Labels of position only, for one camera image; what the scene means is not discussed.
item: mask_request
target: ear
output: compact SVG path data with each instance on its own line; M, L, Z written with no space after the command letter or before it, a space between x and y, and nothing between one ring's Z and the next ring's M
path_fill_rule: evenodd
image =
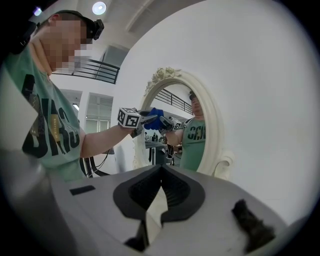
M54 26L56 24L57 21L61 20L61 15L59 14L53 14L49 19L48 22L50 24L50 26Z

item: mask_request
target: ceiling light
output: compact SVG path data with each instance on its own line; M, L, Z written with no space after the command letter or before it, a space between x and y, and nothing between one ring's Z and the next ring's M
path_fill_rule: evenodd
M107 6L104 2L96 2L92 6L92 11L95 15L101 15L103 14L107 9Z
M79 106L75 103L72 104L76 110L79 110Z
M33 14L35 16L39 16L41 13L42 13L42 10L39 7L35 8L35 10L33 11Z

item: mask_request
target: forearm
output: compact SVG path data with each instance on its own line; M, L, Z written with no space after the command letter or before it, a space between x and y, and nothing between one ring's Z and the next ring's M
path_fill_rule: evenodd
M80 157L89 158L106 152L122 141L134 129L115 125L108 130L85 135Z
M179 137L176 135L174 131L168 131L165 133L167 138L167 143L171 146L179 145Z

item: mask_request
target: man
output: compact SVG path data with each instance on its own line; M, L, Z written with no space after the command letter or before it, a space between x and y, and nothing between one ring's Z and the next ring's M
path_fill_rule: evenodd
M197 171L205 150L206 124L204 113L197 96L190 92L191 108L194 118L184 123L183 129L169 131L165 134L168 144L182 144L180 167Z
M84 177L79 158L106 152L133 130L116 125L85 134L73 106L49 78L75 56L81 44L93 39L93 26L94 22L79 12L59 11L38 27L21 53L10 54L3 63L15 86L38 113L23 151L37 157L47 169L59 172L65 181Z

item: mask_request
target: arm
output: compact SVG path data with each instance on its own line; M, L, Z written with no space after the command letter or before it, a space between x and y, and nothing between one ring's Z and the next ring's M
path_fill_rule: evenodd
M179 145L182 142L184 135L184 130L180 129L177 131L168 131L165 133L165 136L168 140L168 144L171 146Z
M108 130L86 134L84 130L80 129L80 157L89 158L106 152L133 130L115 125Z

